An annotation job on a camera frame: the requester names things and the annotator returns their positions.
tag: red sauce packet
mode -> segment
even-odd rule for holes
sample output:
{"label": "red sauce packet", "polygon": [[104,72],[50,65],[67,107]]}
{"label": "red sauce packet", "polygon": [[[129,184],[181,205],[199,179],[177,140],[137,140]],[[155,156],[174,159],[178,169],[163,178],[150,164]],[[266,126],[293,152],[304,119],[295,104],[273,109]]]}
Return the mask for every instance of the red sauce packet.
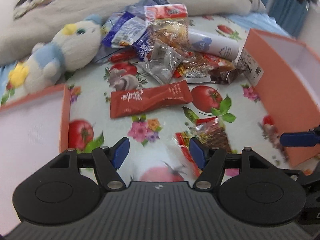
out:
{"label": "red sauce packet", "polygon": [[110,98],[110,118],[141,114],[190,102],[192,95],[185,80],[155,88],[115,91]]}

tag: plush toy eye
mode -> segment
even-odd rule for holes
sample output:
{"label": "plush toy eye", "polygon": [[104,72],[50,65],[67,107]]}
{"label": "plush toy eye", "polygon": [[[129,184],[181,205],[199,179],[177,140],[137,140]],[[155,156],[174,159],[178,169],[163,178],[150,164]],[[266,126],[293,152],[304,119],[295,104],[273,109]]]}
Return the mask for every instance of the plush toy eye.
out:
{"label": "plush toy eye", "polygon": [[85,34],[85,29],[78,29],[76,33],[77,35]]}

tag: yellow flower decoration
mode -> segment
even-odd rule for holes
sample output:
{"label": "yellow flower decoration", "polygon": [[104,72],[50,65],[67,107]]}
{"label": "yellow flower decoration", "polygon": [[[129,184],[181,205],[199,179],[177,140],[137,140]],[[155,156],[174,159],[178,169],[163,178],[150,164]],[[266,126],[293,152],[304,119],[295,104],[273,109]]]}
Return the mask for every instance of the yellow flower decoration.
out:
{"label": "yellow flower decoration", "polygon": [[24,83],[28,74],[29,67],[19,62],[16,67],[9,72],[9,82],[14,88],[17,88]]}
{"label": "yellow flower decoration", "polygon": [[148,126],[151,130],[155,131],[160,126],[160,123],[157,118],[156,119],[148,119]]}
{"label": "yellow flower decoration", "polygon": [[74,87],[72,90],[72,94],[78,96],[81,94],[81,87]]}

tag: blue snack package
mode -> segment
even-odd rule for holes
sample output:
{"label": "blue snack package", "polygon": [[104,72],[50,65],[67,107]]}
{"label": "blue snack package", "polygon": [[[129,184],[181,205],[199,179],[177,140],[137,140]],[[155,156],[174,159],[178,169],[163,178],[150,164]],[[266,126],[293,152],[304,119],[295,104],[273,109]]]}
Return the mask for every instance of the blue snack package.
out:
{"label": "blue snack package", "polygon": [[150,59],[150,52],[153,49],[153,42],[149,38],[147,31],[138,39],[132,47],[136,50],[140,61],[148,61]]}
{"label": "blue snack package", "polygon": [[144,20],[125,12],[102,40],[102,44],[111,48],[131,46],[145,33],[146,29]]}
{"label": "blue snack package", "polygon": [[[124,8],[122,8],[119,12],[113,13],[106,23],[102,26],[101,30],[103,35],[107,35],[108,32],[112,29],[112,27],[115,25],[115,23],[120,19],[120,17],[127,11],[141,19],[145,19],[145,13],[144,13],[144,6],[151,6],[151,5],[161,5],[161,4],[169,4],[167,0],[140,0],[137,3],[133,5],[127,5]],[[93,58],[94,63],[106,63],[108,61],[108,58],[111,56],[112,53],[119,50],[120,48],[124,48],[124,46],[118,46],[118,47],[106,47],[103,44],[100,46],[99,52],[97,55]]]}
{"label": "blue snack package", "polygon": [[162,5],[162,4],[169,4],[169,2],[167,0],[140,0],[133,5],[127,5],[124,8],[122,8],[119,12],[113,13],[108,18],[108,20],[106,21],[106,23],[103,25],[102,28],[104,32],[107,34],[125,12],[132,13],[133,15],[138,16],[139,18],[144,20],[145,19],[144,6]]}

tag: stuffed animal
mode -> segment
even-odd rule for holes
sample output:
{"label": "stuffed animal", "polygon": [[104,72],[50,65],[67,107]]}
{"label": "stuffed animal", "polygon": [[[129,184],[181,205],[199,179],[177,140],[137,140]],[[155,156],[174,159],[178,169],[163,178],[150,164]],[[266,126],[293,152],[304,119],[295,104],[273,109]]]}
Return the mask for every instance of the stuffed animal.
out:
{"label": "stuffed animal", "polygon": [[97,54],[101,43],[102,19],[91,15],[81,22],[67,24],[48,44],[38,43],[27,61],[9,73],[13,88],[23,86],[34,93],[54,85],[66,71],[86,66]]}

